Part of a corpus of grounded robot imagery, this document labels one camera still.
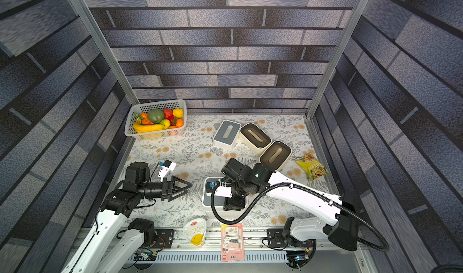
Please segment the grey lid tissue box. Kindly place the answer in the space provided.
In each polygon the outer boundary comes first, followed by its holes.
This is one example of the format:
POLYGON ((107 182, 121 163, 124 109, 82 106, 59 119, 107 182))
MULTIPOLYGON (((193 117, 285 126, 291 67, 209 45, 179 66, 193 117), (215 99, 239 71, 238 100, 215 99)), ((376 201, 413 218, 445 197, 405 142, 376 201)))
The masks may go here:
POLYGON ((213 138, 213 144, 225 151, 232 150, 236 145, 240 129, 240 123, 223 120, 213 138))
MULTIPOLYGON (((206 178, 204 181, 202 205, 208 217, 213 217, 213 211, 211 208, 211 195, 212 195, 213 188, 215 187, 215 183, 218 181, 219 181, 219 178, 212 178, 212 177, 206 178)), ((214 204, 215 204, 215 208, 218 213, 224 212, 223 210, 223 207, 225 204, 224 197, 218 196, 218 194, 216 194, 214 198, 214 204)))

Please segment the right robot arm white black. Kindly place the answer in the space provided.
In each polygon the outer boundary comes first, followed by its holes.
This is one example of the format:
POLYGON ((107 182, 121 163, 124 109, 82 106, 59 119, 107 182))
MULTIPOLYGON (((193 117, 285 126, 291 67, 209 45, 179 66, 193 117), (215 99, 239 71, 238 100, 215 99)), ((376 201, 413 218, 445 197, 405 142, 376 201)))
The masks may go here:
POLYGON ((255 198, 249 205, 225 205, 227 210, 243 211, 234 221, 224 219, 213 209, 219 222, 227 225, 240 223, 262 197, 269 196, 315 215, 313 219, 288 218, 283 231, 288 240, 302 242, 327 237, 344 250, 356 251, 359 222, 348 214, 348 211, 358 212, 353 200, 302 185, 261 163, 251 168, 231 158, 221 172, 224 176, 215 183, 212 198, 220 196, 235 202, 245 200, 250 194, 255 198))

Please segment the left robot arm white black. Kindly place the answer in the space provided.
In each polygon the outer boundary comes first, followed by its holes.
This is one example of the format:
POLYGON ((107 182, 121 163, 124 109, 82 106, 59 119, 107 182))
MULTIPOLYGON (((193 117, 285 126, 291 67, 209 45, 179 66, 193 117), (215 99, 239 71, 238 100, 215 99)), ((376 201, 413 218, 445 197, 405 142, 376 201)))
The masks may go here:
POLYGON ((94 224, 77 252, 64 267, 65 273, 117 273, 139 249, 148 249, 157 241, 153 221, 135 219, 118 244, 109 250, 113 239, 143 199, 173 201, 192 184, 172 175, 176 164, 166 160, 159 170, 159 181, 151 181, 147 163, 131 163, 125 178, 110 192, 95 215, 94 224))

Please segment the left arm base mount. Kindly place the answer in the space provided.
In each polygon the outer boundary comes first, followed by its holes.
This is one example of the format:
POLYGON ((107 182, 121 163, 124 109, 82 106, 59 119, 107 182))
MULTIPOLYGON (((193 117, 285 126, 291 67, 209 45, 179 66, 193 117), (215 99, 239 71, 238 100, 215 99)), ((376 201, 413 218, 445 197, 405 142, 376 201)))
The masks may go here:
POLYGON ((143 244, 144 247, 150 250, 170 249, 175 236, 173 229, 155 229, 149 230, 147 240, 143 244))

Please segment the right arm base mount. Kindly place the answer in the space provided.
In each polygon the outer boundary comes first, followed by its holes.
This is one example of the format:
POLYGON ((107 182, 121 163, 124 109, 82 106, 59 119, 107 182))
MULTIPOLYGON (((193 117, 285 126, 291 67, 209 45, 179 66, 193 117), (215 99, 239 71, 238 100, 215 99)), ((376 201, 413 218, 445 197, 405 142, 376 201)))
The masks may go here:
POLYGON ((286 248, 315 248, 316 240, 308 239, 299 241, 293 238, 289 233, 284 233, 283 228, 269 228, 266 231, 266 238, 262 239, 262 243, 273 250, 282 251, 286 248))

